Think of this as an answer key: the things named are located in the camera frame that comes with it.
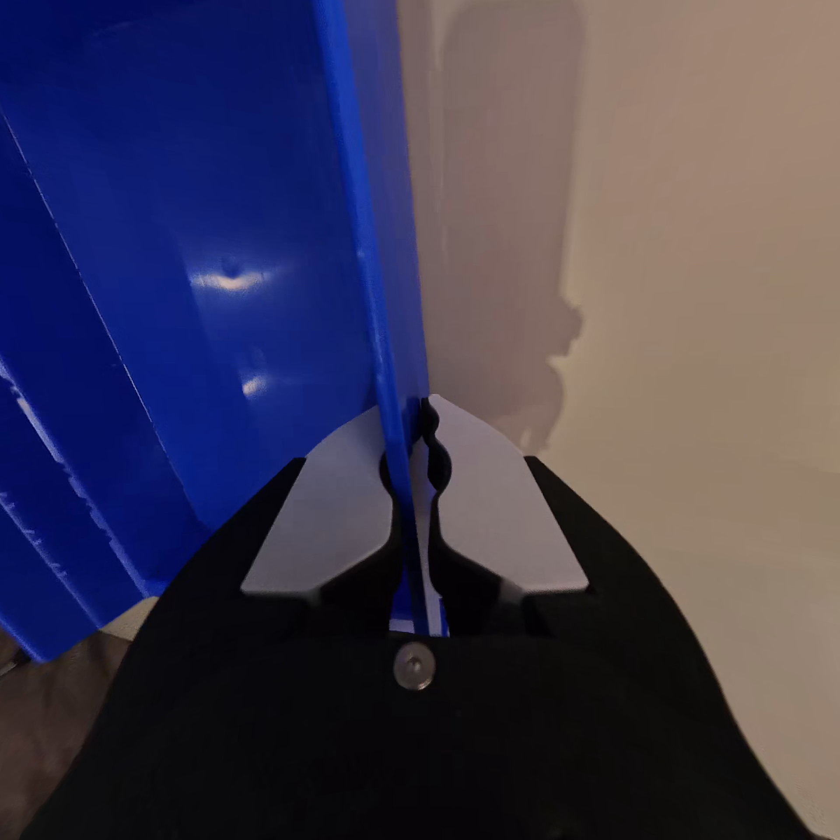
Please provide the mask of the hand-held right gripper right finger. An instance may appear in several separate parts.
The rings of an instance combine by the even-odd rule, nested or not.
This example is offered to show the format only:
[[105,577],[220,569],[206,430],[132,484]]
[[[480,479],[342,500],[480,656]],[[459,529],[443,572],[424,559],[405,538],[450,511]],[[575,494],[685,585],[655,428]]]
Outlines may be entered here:
[[451,636],[524,632],[538,596],[589,581],[522,452],[440,395],[420,412],[420,540]]

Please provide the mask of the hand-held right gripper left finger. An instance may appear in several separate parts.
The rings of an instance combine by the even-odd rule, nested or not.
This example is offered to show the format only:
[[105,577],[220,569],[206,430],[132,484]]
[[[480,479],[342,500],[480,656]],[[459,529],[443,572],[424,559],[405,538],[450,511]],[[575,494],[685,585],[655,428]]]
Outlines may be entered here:
[[379,634],[402,577],[402,515],[373,407],[306,456],[241,592],[303,601],[342,615],[355,634]]

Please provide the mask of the blue plastic bin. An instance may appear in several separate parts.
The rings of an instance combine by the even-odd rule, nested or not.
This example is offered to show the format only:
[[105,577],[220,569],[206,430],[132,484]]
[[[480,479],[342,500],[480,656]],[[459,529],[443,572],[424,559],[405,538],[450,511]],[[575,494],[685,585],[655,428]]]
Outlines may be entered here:
[[397,2],[2,2],[2,627],[160,595],[376,406],[429,393]]

